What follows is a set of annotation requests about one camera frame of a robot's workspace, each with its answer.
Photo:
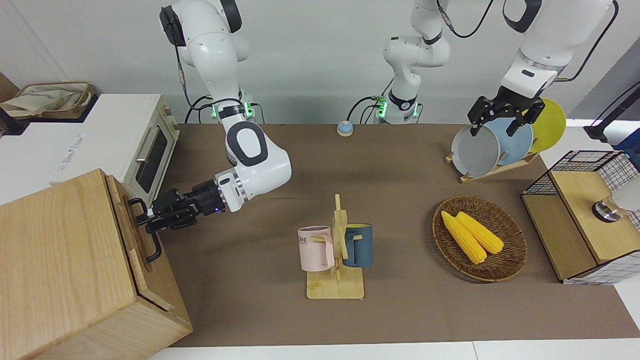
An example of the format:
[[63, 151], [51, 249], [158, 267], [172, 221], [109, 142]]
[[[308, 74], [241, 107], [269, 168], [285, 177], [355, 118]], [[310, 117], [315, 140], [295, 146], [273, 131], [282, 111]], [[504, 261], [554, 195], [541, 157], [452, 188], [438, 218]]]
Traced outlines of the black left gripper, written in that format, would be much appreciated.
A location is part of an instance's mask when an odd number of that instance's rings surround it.
[[513, 118], [506, 129], [507, 136], [512, 137], [522, 126], [534, 124], [545, 107], [542, 99], [535, 99], [531, 104], [531, 98], [506, 86], [499, 86], [493, 99], [479, 96], [471, 106], [468, 111], [468, 120], [471, 124], [470, 134], [475, 137], [480, 128], [496, 118], [495, 114], [501, 114]]

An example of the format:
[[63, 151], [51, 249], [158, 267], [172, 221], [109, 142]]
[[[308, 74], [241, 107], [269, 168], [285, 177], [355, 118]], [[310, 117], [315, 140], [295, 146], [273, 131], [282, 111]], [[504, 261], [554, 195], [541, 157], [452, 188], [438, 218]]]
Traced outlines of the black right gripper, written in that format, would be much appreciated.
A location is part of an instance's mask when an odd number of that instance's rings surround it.
[[154, 214], [172, 211], [174, 214], [155, 216], [146, 225], [148, 234], [158, 230], [179, 230], [197, 224], [199, 215], [226, 212], [226, 204], [215, 180], [206, 180], [192, 187], [188, 193], [171, 188], [159, 194], [151, 203]]

